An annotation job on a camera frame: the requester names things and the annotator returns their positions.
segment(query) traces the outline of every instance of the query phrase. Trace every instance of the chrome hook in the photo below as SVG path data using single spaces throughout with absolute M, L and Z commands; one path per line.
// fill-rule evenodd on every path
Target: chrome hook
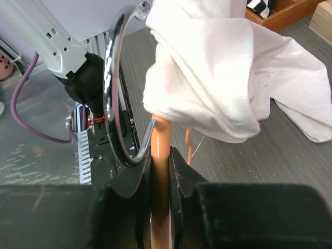
M 104 115 L 109 143 L 118 160 L 128 167 L 137 166 L 144 158 L 157 120 L 151 119 L 146 127 L 139 152 L 131 157 L 125 147 L 119 118 L 118 80 L 119 63 L 123 35 L 126 26 L 133 17 L 144 20 L 150 11 L 150 5 L 142 2 L 138 6 L 126 6 L 119 13 L 110 32 L 104 65 Z

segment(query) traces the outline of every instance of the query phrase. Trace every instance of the wooden box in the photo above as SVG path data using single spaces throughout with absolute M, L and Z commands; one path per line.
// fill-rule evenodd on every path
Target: wooden box
M 309 27 L 332 45 L 332 0 L 318 4 Z
M 245 17 L 272 31 L 280 31 L 314 13 L 317 5 L 324 0 L 274 0 L 272 14 L 262 19 L 246 9 Z

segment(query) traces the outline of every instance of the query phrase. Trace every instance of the gray floor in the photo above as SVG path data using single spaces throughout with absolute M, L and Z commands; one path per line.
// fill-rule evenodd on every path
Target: gray floor
M 292 36 L 318 57 L 332 79 L 332 47 L 309 29 L 310 18 L 281 34 Z M 148 30 L 124 39 L 122 65 L 130 100 L 142 137 L 150 114 L 143 109 L 145 73 L 154 63 L 156 42 Z M 172 145 L 187 157 L 185 130 L 173 125 Z M 192 141 L 200 147 L 192 166 L 214 182 L 299 183 L 315 187 L 332 208 L 332 142 L 314 144 L 271 102 L 270 117 L 261 122 L 261 133 L 243 144 L 227 144 L 195 132 Z

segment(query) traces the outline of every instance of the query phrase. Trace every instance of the red wire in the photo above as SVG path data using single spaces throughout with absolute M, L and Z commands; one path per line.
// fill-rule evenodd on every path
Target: red wire
M 105 116 L 101 117 L 101 118 L 94 118 L 94 119 L 88 119 L 88 126 L 91 126 L 94 122 L 100 122 L 102 120 L 104 120 Z

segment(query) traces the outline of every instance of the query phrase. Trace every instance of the silver table surface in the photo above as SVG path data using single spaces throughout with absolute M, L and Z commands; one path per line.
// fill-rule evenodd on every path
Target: silver table surface
M 79 182 L 77 143 L 57 144 L 29 133 L 10 113 L 10 99 L 21 75 L 0 82 L 0 184 L 71 184 Z M 67 139 L 65 119 L 75 103 L 48 71 L 34 74 L 19 95 L 17 110 L 33 128 Z

